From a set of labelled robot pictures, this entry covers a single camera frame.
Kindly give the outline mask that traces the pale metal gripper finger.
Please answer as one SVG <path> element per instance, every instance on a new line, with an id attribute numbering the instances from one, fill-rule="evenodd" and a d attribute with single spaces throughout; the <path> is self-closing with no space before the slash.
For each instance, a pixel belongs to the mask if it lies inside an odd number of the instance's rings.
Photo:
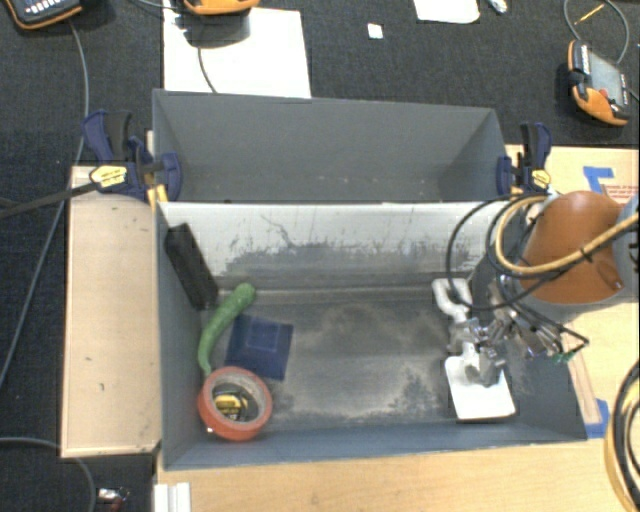
<path id="1" fill-rule="evenodd" d="M 471 292 L 464 278 L 438 278 L 432 291 L 439 310 L 449 317 L 449 352 L 477 352 L 480 321 L 472 315 Z"/>
<path id="2" fill-rule="evenodd" d="M 482 347 L 473 352 L 471 361 L 466 364 L 466 377 L 472 384 L 485 388 L 499 382 L 506 360 L 493 347 Z"/>

